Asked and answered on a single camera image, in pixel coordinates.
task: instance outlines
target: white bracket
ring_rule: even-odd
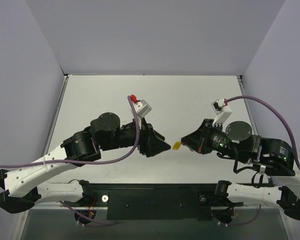
[[[225,99],[215,100],[211,106],[216,113],[216,117],[212,123],[213,126],[222,126],[232,114],[231,108],[225,103]]]
[[[152,107],[143,99],[141,101],[137,101],[136,103],[134,103],[133,107],[136,114],[138,115],[139,127],[141,129],[142,118],[144,118],[152,110]]]

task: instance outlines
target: wire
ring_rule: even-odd
[[[255,220],[257,220],[260,215],[261,215],[261,205],[259,205],[259,209],[258,209],[258,212],[256,213],[256,215],[249,221],[246,221],[246,222],[239,222],[239,223],[229,223],[229,224],[226,224],[226,223],[223,223],[223,222],[220,222],[218,219],[214,218],[215,220],[218,221],[219,224],[223,225],[223,226],[226,226],[226,227],[236,227],[236,226],[243,226],[243,225],[248,225],[250,223],[253,223]]]
[[[93,203],[92,203],[92,204],[89,206],[89,208],[88,208],[88,211],[89,211],[89,213],[90,213],[92,216],[95,215],[95,214],[90,210],[90,208],[93,207],[96,203],[97,203],[97,198],[94,197],[94,198],[93,198]]]
[[[119,157],[119,158],[113,159],[113,160],[108,160],[108,161],[79,161],[79,160],[58,159],[58,160],[47,160],[47,161],[45,161],[45,164],[66,163],[66,164],[81,164],[81,165],[85,165],[85,164],[87,164],[87,165],[105,165],[105,164],[114,164],[114,163],[120,162],[120,161],[126,159],[127,157],[129,157],[138,146],[139,138],[140,138],[140,127],[139,127],[139,122],[138,122],[138,115],[134,108],[133,102],[131,101],[131,97],[128,96],[127,99],[128,99],[128,102],[130,104],[130,107],[131,107],[131,110],[133,113],[135,129],[136,129],[134,145],[128,153],[126,153],[122,157]],[[0,169],[27,168],[27,167],[34,167],[34,166],[39,166],[39,165],[43,165],[43,164],[44,164],[43,162],[33,162],[33,163],[19,164],[19,165],[0,165]]]
[[[68,184],[71,183],[71,182],[74,181],[74,180],[77,180],[78,182],[80,182],[79,179],[76,179],[76,178],[75,178],[75,179],[70,180],[70,181],[68,182]]]
[[[258,173],[259,173],[259,172],[256,172],[256,173],[252,176],[252,178],[251,178],[251,184],[252,184],[252,186],[254,186],[256,189],[261,188],[261,184],[262,184],[262,182],[263,182],[263,180],[264,180],[264,175],[262,174],[262,175],[260,176],[260,178],[259,178],[259,183],[258,183],[258,184],[255,184],[255,178],[256,178],[256,175],[257,175]]]
[[[256,102],[262,104],[263,106],[265,106],[266,108],[268,108],[271,112],[274,113],[274,115],[276,115],[278,117],[278,119],[282,122],[283,126],[285,127],[285,129],[289,135],[292,150],[294,153],[294,161],[300,171],[300,161],[299,161],[299,157],[298,157],[298,153],[297,153],[296,140],[295,140],[294,134],[292,133],[291,128],[289,127],[289,125],[288,125],[287,121],[284,119],[284,117],[277,110],[275,110],[270,104],[266,103],[265,101],[255,97],[255,96],[248,96],[248,95],[235,96],[235,97],[224,100],[224,103],[227,104],[227,103],[237,100],[237,99],[250,99],[250,100],[256,101]]]
[[[229,157],[229,156],[225,156],[224,154],[217,152],[216,155],[221,158],[221,159],[229,159],[229,160],[234,160],[233,158]]]
[[[87,217],[87,216],[83,215],[82,213],[78,212],[77,210],[73,209],[72,207],[70,207],[68,204],[66,204],[63,201],[59,201],[59,203],[61,203],[64,207],[68,208],[71,212],[74,212],[75,214],[77,214],[81,218],[84,218],[84,219],[89,220],[91,222],[94,222],[96,224],[104,225],[104,227],[110,227],[110,226],[113,226],[113,225],[117,224],[117,223],[105,223],[105,222],[94,220],[94,219],[92,219],[90,217]]]
[[[221,159],[234,160],[233,158],[228,157],[228,156],[225,156],[225,155],[221,154],[220,152],[217,152],[216,155],[217,155],[219,158],[221,158]],[[256,169],[255,167],[253,167],[253,166],[244,166],[244,167],[242,167],[242,168],[235,169],[235,170],[233,170],[233,171],[234,171],[234,173],[238,174],[238,173],[240,173],[240,172],[242,172],[243,170],[246,170],[246,169],[250,169],[250,170],[253,170],[253,171],[257,170],[257,169]]]

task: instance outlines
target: small yellow object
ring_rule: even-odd
[[[180,147],[181,147],[181,141],[176,141],[172,149],[179,150]]]

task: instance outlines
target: white wall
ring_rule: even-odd
[[[67,74],[242,75],[285,0],[26,0]]]
[[[0,164],[42,154],[63,79],[26,2],[0,0]],[[0,240],[10,238],[15,219],[0,208]]]
[[[247,95],[273,105],[287,120],[300,157],[300,0],[287,0],[243,75]],[[282,124],[264,107],[251,103],[258,132],[290,143]],[[300,239],[300,222],[291,221]]]

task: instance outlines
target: screw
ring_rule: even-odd
[[[205,195],[200,195],[199,200],[200,200],[200,202],[204,203],[207,200],[207,198]]]
[[[106,203],[108,202],[109,197],[107,195],[102,196],[102,202]]]

